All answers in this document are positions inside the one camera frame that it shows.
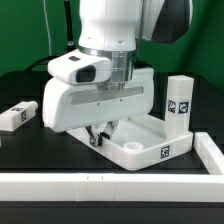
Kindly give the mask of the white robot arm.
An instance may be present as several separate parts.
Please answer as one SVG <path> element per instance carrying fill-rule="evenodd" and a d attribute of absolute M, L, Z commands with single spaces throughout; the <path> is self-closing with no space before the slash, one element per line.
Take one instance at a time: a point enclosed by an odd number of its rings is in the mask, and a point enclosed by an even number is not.
<path fill-rule="evenodd" d="M 153 70 L 136 69 L 140 41 L 170 44 L 189 29 L 192 0 L 80 0 L 78 48 L 48 63 L 42 117 L 56 132 L 84 127 L 90 144 L 104 123 L 111 136 L 123 118 L 150 112 Z"/>

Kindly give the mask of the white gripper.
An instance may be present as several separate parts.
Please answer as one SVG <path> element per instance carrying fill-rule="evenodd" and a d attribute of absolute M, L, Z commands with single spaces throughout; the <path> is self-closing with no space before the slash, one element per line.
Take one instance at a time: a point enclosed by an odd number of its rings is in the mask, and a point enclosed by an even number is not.
<path fill-rule="evenodd" d="M 48 63 L 51 79 L 44 89 L 42 118 L 55 132 L 86 127 L 89 143 L 102 145 L 112 139 L 120 119 L 147 114 L 154 99 L 153 69 L 136 69 L 121 88 L 102 89 L 112 76 L 112 62 L 78 50 Z M 91 125 L 108 122 L 99 134 Z"/>

